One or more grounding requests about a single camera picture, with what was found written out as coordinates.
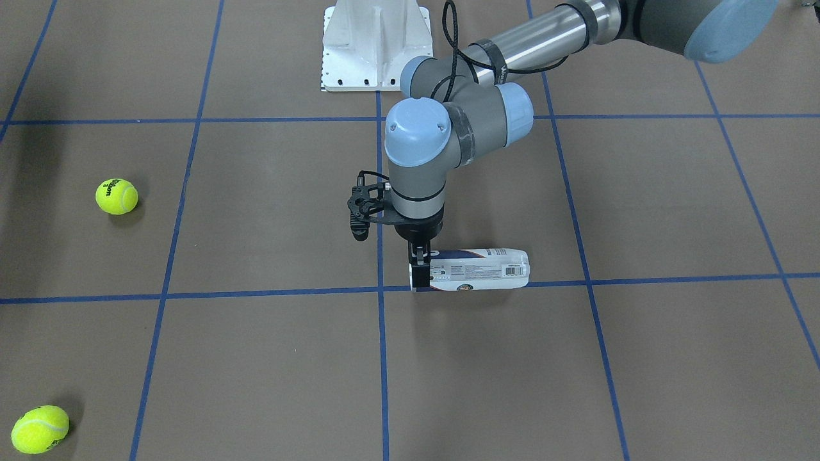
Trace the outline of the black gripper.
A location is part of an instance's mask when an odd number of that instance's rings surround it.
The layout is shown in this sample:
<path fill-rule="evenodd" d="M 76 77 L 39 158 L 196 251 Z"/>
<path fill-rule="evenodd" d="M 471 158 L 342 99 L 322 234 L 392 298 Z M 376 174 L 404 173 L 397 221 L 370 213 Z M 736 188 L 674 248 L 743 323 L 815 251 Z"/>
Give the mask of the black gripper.
<path fill-rule="evenodd" d="M 430 286 L 431 242 L 443 227 L 442 216 L 413 220 L 403 218 L 393 224 L 398 235 L 407 241 L 408 266 L 411 291 Z"/>

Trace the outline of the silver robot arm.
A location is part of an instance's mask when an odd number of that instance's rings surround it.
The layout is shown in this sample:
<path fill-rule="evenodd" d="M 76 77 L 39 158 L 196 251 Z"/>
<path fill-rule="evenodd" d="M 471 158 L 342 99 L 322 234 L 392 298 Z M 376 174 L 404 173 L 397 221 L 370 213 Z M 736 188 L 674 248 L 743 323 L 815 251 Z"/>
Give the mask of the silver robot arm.
<path fill-rule="evenodd" d="M 384 134 L 388 178 L 378 185 L 386 225 L 407 241 L 413 289 L 498 288 L 505 277 L 523 286 L 523 270 L 489 254 L 486 279 L 464 280 L 466 258 L 434 257 L 447 175 L 527 136 L 535 122 L 531 99 L 516 76 L 561 65 L 591 45 L 632 39 L 691 61 L 735 58 L 761 35 L 776 1 L 563 1 L 553 10 L 460 49 L 446 38 L 450 61 L 417 56 L 400 78 L 404 99 L 389 111 Z"/>

